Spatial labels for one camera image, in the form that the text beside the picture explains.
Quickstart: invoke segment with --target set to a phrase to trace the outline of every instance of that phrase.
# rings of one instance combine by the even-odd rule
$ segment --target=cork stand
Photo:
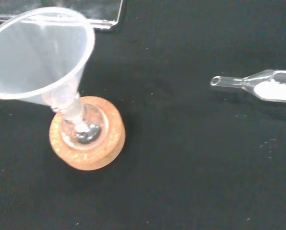
[[[117,108],[100,97],[82,97],[82,103],[100,108],[108,119],[105,139],[90,150],[74,149],[67,145],[59,132],[61,115],[56,114],[49,129],[49,140],[55,153],[71,167],[79,170],[96,170],[110,164],[121,152],[125,142],[125,128]]]

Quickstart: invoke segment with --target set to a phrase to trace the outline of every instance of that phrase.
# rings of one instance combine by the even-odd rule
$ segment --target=clear funnel
[[[8,20],[0,25],[0,99],[51,106],[62,114],[65,142],[92,148],[106,135],[106,118],[81,103],[77,88],[94,44],[93,27],[70,9],[40,8]]]

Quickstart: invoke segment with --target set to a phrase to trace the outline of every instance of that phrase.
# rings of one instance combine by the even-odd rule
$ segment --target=black table surface
[[[0,230],[286,230],[286,104],[213,76],[286,69],[286,1],[131,0],[79,88],[127,139],[107,167],[51,149],[49,107],[0,101]]]

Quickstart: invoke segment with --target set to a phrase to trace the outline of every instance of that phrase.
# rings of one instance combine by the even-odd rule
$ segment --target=glass flask
[[[46,7],[0,25],[0,99],[49,105],[63,120],[63,140],[90,149],[106,136],[107,118],[77,92],[95,44],[95,33],[80,13]]]
[[[268,69],[246,78],[216,76],[210,85],[227,91],[239,88],[264,101],[286,103],[286,70]]]

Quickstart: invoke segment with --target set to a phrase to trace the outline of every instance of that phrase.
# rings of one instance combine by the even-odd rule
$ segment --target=plastic funnel
[[[67,107],[94,44],[93,27],[70,9],[40,8],[8,20],[0,25],[0,99]]]

